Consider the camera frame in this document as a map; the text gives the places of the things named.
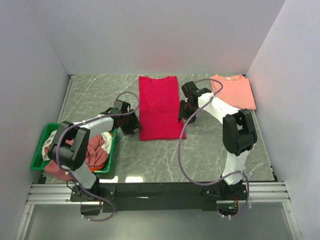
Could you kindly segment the magenta red t shirt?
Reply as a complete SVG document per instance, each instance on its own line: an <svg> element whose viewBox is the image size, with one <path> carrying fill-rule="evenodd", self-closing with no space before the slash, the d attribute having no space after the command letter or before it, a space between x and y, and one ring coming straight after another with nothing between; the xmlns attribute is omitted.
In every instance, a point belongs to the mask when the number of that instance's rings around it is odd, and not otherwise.
<svg viewBox="0 0 320 240"><path fill-rule="evenodd" d="M140 76L139 131L140 141L177 140L183 122L178 122L180 110L179 83L176 76L151 78Z"/></svg>

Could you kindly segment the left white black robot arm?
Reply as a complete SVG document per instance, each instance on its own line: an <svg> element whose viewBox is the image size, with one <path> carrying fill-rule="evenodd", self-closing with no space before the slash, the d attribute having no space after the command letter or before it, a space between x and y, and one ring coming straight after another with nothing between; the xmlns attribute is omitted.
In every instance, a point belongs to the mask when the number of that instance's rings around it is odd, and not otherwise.
<svg viewBox="0 0 320 240"><path fill-rule="evenodd" d="M99 179L85 161L89 140L118 128L124 135L131 135L140 129L141 125L131 105L117 99L113 107L94 118L78 123L60 123L50 144L48 157L55 161L63 172L70 175L88 201L94 201L100 195Z"/></svg>

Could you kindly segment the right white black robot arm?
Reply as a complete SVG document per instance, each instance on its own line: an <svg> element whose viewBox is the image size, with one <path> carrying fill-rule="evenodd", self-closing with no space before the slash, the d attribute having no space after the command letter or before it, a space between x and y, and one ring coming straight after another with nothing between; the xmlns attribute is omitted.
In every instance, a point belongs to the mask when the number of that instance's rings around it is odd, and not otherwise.
<svg viewBox="0 0 320 240"><path fill-rule="evenodd" d="M192 180L186 172L182 174L191 183L198 186L213 186L222 199L230 200L240 194L249 194L249 185L244 173L247 157L258 140L257 131L251 112L248 109L238 109L217 97L223 89L215 92L208 88L198 88L194 81L185 83L181 89L185 100L180 101L178 122L185 120L180 136L183 137L188 124L196 120L200 111L205 111L222 124L222 142L227 151L224 171L221 177L213 182L200 183Z"/></svg>

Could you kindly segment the white crumpled shirt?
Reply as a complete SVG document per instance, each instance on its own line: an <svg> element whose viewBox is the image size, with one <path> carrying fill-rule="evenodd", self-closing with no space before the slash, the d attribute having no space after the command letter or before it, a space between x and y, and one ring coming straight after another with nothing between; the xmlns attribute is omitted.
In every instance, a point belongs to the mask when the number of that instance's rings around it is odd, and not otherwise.
<svg viewBox="0 0 320 240"><path fill-rule="evenodd" d="M52 131L48 139L45 140L44 144L42 145L41 155L44 161L49 160L48 150L54 139L54 136L56 135L56 132L57 130ZM100 135L91 138L89 140L86 158L95 157L96 160L106 160L111 152L113 138L114 134L110 132L103 132Z"/></svg>

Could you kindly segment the dusty pink crumpled shirt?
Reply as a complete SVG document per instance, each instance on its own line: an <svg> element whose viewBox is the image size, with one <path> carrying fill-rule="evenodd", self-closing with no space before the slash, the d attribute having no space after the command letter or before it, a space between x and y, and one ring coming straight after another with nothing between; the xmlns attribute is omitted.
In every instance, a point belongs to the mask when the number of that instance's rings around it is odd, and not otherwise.
<svg viewBox="0 0 320 240"><path fill-rule="evenodd" d="M56 130L53 131L42 146L42 159L44 161L49 161L47 166L44 167L44 171L55 178L67 182L72 178L69 175L67 175L65 171L61 170L58 167L58 165L53 160L50 160L48 157L49 148L51 146L56 132ZM111 152L113 139L113 133L103 132L100 135L97 135L89 140L85 162L92 173L96 170L102 170L105 166Z"/></svg>

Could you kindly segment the folded salmon pink t shirt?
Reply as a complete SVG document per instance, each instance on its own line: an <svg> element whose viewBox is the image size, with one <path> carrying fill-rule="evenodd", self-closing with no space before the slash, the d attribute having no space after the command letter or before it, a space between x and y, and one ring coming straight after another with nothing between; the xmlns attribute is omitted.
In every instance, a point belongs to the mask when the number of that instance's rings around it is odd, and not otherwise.
<svg viewBox="0 0 320 240"><path fill-rule="evenodd" d="M217 97L227 104L238 108L256 110L256 104L252 93L250 80L239 74L234 76L214 75L211 77L212 91L216 92L220 89L219 81L223 85L223 89L217 93Z"/></svg>

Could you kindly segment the orange garment in basket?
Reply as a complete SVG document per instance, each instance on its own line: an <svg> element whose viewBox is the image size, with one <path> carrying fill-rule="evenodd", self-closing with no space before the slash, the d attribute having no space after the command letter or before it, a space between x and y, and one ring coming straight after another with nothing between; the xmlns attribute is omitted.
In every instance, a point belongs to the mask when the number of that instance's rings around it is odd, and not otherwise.
<svg viewBox="0 0 320 240"><path fill-rule="evenodd" d="M104 168L105 164L89 166L89 169L92 173L104 171Z"/></svg>

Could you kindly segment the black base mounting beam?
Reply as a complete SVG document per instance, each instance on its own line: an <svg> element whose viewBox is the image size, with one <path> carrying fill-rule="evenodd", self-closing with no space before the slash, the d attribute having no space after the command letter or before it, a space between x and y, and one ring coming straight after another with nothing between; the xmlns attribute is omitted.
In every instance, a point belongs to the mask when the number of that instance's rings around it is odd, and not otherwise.
<svg viewBox="0 0 320 240"><path fill-rule="evenodd" d="M92 189L95 196L73 186L70 201L85 203L81 213L98 215L112 211L156 211L156 210L202 210L218 211L224 215L235 215L239 201L248 197L247 186L240 181L228 185L224 181L200 186L191 182L165 183L101 183L99 189Z"/></svg>

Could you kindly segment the green plastic laundry basket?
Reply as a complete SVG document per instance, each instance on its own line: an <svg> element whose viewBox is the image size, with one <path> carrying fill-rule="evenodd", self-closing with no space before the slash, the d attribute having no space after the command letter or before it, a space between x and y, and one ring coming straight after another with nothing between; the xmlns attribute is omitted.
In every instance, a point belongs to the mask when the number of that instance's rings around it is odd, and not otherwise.
<svg viewBox="0 0 320 240"><path fill-rule="evenodd" d="M42 157L42 146L45 142L45 140L48 139L50 134L57 130L59 128L60 124L59 123L49 123L45 126L42 136L39 140L38 146L36 148L35 154L33 156L33 159L30 164L30 169L36 170L36 171L44 171L45 167L49 163L49 161L44 161ZM95 174L107 174L111 170L112 166L112 160L113 160L113 155L114 155L114 149L116 146L116 138L117 138L117 130L110 131L109 133L113 133L113 140L112 140L112 145L111 145L111 150L110 154L108 157L108 160L106 161L106 164L104 165L104 170L101 172L94 172Z"/></svg>

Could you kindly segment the aluminium extrusion rail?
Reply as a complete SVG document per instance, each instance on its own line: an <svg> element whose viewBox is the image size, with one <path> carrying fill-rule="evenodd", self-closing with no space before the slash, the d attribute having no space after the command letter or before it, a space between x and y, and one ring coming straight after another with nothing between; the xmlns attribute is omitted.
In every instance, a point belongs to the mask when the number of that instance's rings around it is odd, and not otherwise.
<svg viewBox="0 0 320 240"><path fill-rule="evenodd" d="M104 198L114 202L116 199L133 198L151 200L169 197L204 197L209 200L211 190L202 193L198 185L183 183L104 183L106 190ZM282 203L290 202L290 197L283 182L250 182L249 190L245 192L249 202L254 203ZM33 184L30 188L27 204L89 204L97 205L99 199L76 196L74 191L63 184Z"/></svg>

